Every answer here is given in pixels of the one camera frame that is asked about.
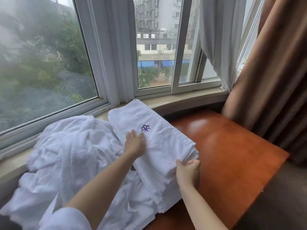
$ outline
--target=pile of white towels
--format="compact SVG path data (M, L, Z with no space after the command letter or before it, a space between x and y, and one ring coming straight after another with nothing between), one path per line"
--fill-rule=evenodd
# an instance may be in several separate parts
M143 229L181 199L175 160L198 158L195 143L139 100L109 112L109 121L76 116L40 134L19 187L0 210L24 230L38 229L87 182L124 153L127 132L144 133L138 158L98 229Z

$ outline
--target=forearm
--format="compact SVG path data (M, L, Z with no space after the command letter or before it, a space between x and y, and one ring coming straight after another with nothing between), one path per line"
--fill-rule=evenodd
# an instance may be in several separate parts
M194 187L185 187L180 192L196 230L227 230Z
M134 161L135 158L130 153L120 156L88 182L66 207L80 210L91 228L96 230Z

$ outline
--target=blue awning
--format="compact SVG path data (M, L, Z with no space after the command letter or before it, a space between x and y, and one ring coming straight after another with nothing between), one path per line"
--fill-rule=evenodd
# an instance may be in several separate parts
M142 62L142 68L148 68L148 67L154 67L154 61L153 60L143 60Z
M162 64L163 64L163 67L173 67L174 66L171 60L163 60Z

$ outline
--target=hand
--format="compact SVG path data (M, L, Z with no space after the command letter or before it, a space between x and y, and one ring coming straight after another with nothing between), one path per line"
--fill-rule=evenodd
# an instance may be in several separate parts
M144 139L144 133L135 136L135 131L132 130L126 135L125 153L129 153L134 159L139 158L145 153L146 141Z
M201 162L199 160L190 160L188 161L188 165L184 166L180 160L176 160L176 177L177 182L179 184L180 189L184 189L186 187L195 187L197 188L199 185L199 167Z

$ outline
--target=sheer white curtain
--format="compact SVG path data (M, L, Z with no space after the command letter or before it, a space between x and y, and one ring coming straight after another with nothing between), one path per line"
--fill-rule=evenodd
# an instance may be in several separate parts
M200 0L201 48L229 92L236 80L245 6L246 0Z

